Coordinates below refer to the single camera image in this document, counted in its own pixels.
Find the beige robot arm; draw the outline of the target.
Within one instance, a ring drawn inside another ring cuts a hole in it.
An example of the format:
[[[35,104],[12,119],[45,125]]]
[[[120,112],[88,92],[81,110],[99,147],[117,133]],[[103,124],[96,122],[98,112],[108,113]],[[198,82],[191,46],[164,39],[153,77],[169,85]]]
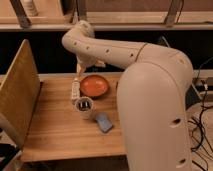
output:
[[[124,70],[117,110],[130,171],[193,171],[185,108],[193,67],[187,55],[151,43],[96,39],[84,20],[62,44],[82,69],[103,61]]]

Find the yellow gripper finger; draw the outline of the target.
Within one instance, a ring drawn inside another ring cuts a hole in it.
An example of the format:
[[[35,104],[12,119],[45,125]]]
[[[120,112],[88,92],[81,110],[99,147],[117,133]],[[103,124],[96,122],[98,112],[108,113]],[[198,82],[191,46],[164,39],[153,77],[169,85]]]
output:
[[[76,68],[77,79],[80,79],[83,73],[84,73],[84,68],[80,64],[77,64],[77,68]]]
[[[105,68],[105,67],[106,67],[106,64],[105,64],[105,62],[98,60],[98,61],[95,63],[95,66],[96,66],[96,67]]]

